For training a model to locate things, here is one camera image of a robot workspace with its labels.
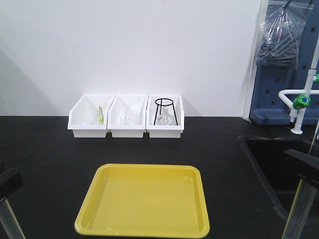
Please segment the faucet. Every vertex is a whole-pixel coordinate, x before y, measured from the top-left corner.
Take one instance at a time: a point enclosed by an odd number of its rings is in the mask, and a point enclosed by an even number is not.
[[[319,90],[312,90],[313,83],[319,83],[319,74],[316,74],[317,63],[319,60],[319,37],[317,40],[313,61],[308,70],[305,87],[300,90],[282,90],[278,93],[279,98],[290,108],[290,122],[295,122],[295,127],[291,129],[292,133],[302,134],[301,130],[306,107],[309,105],[311,99],[310,95],[319,95]],[[292,102],[286,95],[299,95]]]

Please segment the black wire stand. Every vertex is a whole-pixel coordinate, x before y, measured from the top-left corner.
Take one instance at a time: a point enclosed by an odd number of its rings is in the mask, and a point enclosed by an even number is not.
[[[163,105],[163,100],[169,101],[170,103]],[[159,99],[155,100],[155,104],[157,105],[157,107],[156,107],[156,113],[155,113],[155,118],[154,118],[154,125],[155,125],[155,122],[156,122],[156,118],[158,116],[158,111],[159,111],[159,114],[161,114],[161,107],[162,106],[165,106],[165,107],[166,106],[173,106],[173,111],[174,111],[176,125],[178,125],[176,112],[175,112],[175,107],[174,107],[174,101],[173,100],[171,100],[169,98],[159,98]]]

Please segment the green valve handle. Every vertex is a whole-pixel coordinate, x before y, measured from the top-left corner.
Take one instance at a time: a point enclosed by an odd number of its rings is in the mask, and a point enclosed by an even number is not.
[[[302,109],[307,107],[310,104],[310,98],[305,95],[299,95],[298,97],[295,98],[293,102],[293,107],[296,110]]]

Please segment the black clamp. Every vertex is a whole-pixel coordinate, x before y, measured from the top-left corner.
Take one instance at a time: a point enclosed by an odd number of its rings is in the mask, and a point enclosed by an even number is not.
[[[319,158],[294,149],[288,149],[284,154],[287,169],[319,189]]]
[[[6,170],[0,161],[0,204],[22,186],[21,174],[15,168]]]

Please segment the black countertop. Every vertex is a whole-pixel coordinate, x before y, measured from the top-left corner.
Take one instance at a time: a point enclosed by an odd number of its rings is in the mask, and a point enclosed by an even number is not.
[[[0,160],[16,166],[24,186],[9,197],[27,239],[78,239],[74,221],[98,167],[106,163],[187,164],[202,177],[208,239],[279,239],[285,221],[243,152],[238,137],[293,135],[287,126],[241,118],[185,118],[180,139],[74,138],[68,117],[0,117]],[[302,238],[319,238],[307,224]],[[0,227],[0,238],[7,236]]]

